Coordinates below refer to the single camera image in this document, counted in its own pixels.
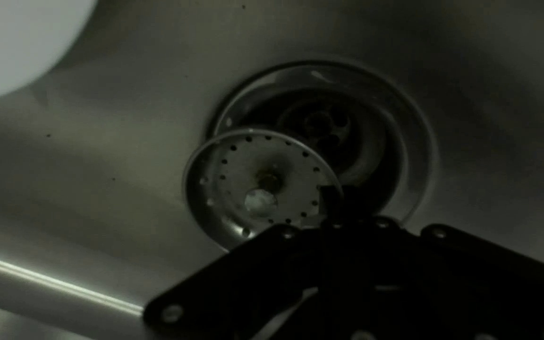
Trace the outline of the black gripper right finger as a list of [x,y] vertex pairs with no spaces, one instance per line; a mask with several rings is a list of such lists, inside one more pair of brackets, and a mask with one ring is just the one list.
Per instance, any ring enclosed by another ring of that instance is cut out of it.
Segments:
[[544,262],[448,224],[359,217],[361,330],[374,340],[544,340]]

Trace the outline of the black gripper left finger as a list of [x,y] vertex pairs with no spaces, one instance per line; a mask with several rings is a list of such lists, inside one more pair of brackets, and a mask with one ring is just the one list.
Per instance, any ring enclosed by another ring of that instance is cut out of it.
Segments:
[[252,340],[289,307],[278,340],[350,340],[359,305],[342,251],[359,220],[327,218],[318,228],[274,224],[146,303],[155,340]]

